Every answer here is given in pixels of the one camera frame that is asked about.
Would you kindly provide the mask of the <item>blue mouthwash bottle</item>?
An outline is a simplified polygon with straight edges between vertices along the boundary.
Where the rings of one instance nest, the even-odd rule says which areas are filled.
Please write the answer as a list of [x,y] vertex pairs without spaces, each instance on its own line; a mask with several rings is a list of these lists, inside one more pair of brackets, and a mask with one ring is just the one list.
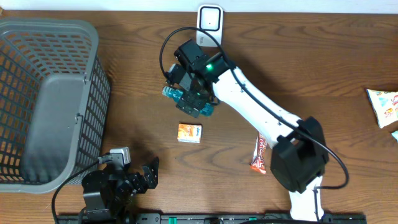
[[[162,90],[162,94],[163,94],[164,96],[168,97],[168,98],[173,99],[174,102],[176,102],[176,104],[177,104],[178,99],[179,99],[179,98],[181,97],[181,95],[182,95],[182,91],[185,91],[185,90],[179,90],[179,89],[175,89],[175,88],[172,88],[172,87],[169,87],[169,86],[165,86],[165,87],[163,88],[163,90]],[[211,105],[211,104],[208,102],[208,116],[211,116],[211,115],[212,115],[213,110],[214,110],[213,105]]]

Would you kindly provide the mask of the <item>small orange box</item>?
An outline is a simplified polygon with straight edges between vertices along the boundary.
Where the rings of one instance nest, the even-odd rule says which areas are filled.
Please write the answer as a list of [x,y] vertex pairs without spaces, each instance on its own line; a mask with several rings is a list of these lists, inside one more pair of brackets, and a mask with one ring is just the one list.
[[178,142],[200,143],[202,135],[200,124],[179,124],[177,132]]

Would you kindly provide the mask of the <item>red-brown snack bar wrapper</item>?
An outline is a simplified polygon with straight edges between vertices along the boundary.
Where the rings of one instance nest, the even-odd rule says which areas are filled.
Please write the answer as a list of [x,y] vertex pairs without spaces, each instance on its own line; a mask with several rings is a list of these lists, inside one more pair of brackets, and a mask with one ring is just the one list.
[[261,133],[258,133],[250,166],[252,170],[261,174],[267,173],[264,160],[266,148],[267,141],[265,137]]

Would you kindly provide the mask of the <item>yellow snack bag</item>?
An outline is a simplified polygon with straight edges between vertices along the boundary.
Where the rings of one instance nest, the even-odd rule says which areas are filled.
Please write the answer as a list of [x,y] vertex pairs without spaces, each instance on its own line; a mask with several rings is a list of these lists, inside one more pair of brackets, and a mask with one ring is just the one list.
[[366,93],[380,128],[397,121],[397,92],[367,89]]

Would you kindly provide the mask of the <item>teal white small packet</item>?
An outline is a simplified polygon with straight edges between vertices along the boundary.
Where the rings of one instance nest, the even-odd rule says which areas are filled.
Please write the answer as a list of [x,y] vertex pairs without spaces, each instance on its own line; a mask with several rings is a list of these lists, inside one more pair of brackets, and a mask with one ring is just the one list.
[[391,133],[392,137],[398,141],[398,131],[394,131],[393,133]]

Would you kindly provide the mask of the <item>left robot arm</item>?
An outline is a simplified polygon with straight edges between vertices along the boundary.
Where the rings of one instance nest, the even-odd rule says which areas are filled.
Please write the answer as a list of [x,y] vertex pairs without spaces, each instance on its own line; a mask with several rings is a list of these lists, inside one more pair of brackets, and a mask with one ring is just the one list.
[[131,199],[155,189],[159,178],[159,158],[142,166],[143,174],[130,173],[130,149],[119,147],[98,158],[106,167],[85,175],[82,180],[86,220],[81,223],[135,223],[136,218],[127,209]]

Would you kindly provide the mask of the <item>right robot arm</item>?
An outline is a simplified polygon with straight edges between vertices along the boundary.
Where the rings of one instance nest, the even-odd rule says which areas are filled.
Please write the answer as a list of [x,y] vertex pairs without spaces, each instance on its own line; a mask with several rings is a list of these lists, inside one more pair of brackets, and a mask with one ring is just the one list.
[[163,94],[194,118],[213,112],[215,96],[254,126],[272,149],[271,172],[289,191],[294,220],[320,221],[324,210],[320,186],[329,161],[322,127],[313,117],[305,120],[289,113],[259,91],[221,53],[210,57],[194,40],[174,52],[177,63],[165,76],[170,85]]

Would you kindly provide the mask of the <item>white barcode scanner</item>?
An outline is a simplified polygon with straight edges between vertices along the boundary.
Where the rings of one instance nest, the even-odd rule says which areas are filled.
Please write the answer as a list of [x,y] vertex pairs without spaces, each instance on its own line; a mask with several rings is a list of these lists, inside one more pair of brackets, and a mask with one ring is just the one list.
[[[197,27],[209,33],[219,44],[223,35],[223,9],[217,5],[203,4],[198,9]],[[217,47],[206,34],[197,31],[197,44],[201,47]]]

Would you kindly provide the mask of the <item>grey plastic shopping basket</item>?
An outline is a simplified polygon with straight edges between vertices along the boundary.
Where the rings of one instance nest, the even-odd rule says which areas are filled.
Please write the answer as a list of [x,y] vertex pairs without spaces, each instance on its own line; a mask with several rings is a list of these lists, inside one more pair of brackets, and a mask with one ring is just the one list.
[[79,20],[1,20],[1,191],[79,184],[99,156],[111,85]]

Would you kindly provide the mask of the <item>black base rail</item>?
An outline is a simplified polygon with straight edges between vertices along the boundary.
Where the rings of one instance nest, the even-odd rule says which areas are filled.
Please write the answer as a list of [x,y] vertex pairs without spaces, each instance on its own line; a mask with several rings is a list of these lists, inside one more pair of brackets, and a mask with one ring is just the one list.
[[131,223],[131,224],[239,224],[239,223],[299,223],[287,213],[264,215],[161,215],[137,213],[121,218],[94,220],[88,215],[59,215],[59,223]]

